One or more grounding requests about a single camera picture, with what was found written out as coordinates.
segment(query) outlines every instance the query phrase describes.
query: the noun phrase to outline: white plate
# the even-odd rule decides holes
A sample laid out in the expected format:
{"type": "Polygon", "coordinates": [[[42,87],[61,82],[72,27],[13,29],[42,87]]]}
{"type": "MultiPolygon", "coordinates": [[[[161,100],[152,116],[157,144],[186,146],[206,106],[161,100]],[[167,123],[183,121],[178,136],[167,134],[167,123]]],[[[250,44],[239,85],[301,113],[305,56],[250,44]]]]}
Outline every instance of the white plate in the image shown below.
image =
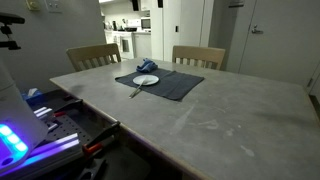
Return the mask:
{"type": "Polygon", "coordinates": [[[141,75],[141,76],[137,76],[133,79],[133,82],[137,85],[140,85],[142,83],[142,81],[145,79],[146,81],[143,83],[143,85],[152,85],[155,84],[159,81],[159,78],[157,76],[154,75],[141,75]]]}

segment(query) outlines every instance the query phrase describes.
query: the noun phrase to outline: door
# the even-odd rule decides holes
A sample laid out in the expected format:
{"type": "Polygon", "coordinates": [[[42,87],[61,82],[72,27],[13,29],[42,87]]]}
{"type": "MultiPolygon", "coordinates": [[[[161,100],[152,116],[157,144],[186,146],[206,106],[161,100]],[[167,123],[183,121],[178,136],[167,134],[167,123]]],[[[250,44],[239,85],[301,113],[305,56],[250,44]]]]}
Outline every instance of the door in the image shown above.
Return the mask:
{"type": "Polygon", "coordinates": [[[320,60],[319,8],[316,0],[257,0],[240,73],[311,85],[320,60]]]}

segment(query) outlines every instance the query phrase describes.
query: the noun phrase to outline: kitchen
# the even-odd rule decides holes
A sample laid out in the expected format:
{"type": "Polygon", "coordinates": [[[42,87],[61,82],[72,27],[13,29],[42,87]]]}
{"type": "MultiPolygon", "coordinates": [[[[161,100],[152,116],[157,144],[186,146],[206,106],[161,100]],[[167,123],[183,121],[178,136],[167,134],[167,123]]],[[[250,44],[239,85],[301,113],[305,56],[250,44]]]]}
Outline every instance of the kitchen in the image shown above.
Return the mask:
{"type": "Polygon", "coordinates": [[[149,1],[100,0],[107,43],[117,43],[122,60],[151,58],[149,1]]]}

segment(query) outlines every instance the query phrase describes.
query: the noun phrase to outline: silver utensil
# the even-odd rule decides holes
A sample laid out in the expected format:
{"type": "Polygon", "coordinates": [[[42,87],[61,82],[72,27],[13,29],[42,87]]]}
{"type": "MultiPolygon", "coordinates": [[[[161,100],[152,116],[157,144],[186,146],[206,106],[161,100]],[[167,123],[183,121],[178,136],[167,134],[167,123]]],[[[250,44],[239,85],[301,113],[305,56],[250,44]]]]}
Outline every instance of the silver utensil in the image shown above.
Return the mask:
{"type": "Polygon", "coordinates": [[[140,83],[140,85],[130,94],[129,98],[133,98],[134,96],[136,96],[141,89],[139,89],[147,80],[147,76],[144,78],[144,80],[140,83]]]}

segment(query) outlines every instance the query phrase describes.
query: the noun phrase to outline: gray placemat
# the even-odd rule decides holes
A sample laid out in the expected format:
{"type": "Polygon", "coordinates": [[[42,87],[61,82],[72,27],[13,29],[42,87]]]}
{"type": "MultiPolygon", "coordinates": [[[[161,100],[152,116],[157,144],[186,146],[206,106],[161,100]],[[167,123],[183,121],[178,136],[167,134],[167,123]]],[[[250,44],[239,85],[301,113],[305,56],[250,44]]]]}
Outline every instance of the gray placemat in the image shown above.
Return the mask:
{"type": "MultiPolygon", "coordinates": [[[[192,88],[204,80],[203,77],[176,71],[168,71],[165,69],[157,69],[147,74],[155,75],[159,77],[160,80],[154,85],[141,86],[141,90],[175,101],[182,100],[192,88]]],[[[138,85],[133,82],[133,79],[140,75],[146,75],[146,73],[134,72],[126,76],[117,77],[115,80],[119,83],[136,88],[138,85]]]]}

